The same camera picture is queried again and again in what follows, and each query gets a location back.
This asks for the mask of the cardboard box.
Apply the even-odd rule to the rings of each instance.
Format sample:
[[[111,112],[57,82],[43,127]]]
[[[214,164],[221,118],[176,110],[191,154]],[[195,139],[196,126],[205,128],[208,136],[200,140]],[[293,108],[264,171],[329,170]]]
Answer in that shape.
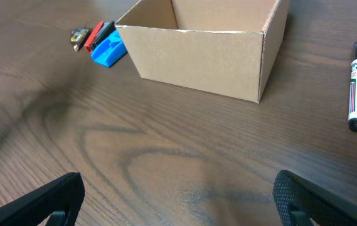
[[[289,0],[140,0],[116,23],[140,76],[260,102]]]

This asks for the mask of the blue whiteboard eraser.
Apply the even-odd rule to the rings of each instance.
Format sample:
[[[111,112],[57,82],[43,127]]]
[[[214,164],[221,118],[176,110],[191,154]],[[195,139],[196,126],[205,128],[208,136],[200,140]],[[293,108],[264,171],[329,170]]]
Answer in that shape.
[[[115,30],[94,49],[91,58],[95,63],[111,67],[126,53],[127,48],[119,32]]]

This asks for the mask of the red black stapler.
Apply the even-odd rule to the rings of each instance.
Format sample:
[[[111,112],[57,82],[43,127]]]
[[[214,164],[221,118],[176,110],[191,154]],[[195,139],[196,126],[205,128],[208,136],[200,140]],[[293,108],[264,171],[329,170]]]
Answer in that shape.
[[[112,32],[115,31],[115,21],[101,21],[93,29],[90,36],[86,40],[84,47],[92,53],[94,49],[106,39]]]

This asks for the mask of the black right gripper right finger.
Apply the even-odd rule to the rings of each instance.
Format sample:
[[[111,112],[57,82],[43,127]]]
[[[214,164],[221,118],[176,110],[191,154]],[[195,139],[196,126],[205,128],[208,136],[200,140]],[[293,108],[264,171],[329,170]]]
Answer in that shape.
[[[357,225],[357,205],[288,170],[278,172],[272,194],[285,226]]]

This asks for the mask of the gold correction tape dispenser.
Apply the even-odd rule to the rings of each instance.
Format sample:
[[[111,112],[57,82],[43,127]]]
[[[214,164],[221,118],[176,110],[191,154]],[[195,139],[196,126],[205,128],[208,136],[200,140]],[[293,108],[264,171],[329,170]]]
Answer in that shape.
[[[79,51],[85,44],[86,40],[91,34],[90,28],[86,26],[79,26],[72,30],[70,43],[75,51]]]

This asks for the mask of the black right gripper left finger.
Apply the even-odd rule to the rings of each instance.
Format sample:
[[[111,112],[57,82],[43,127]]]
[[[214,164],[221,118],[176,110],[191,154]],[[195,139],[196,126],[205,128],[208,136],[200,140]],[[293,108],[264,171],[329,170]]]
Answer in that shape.
[[[0,225],[74,226],[85,198],[80,173],[67,173],[0,207]]]

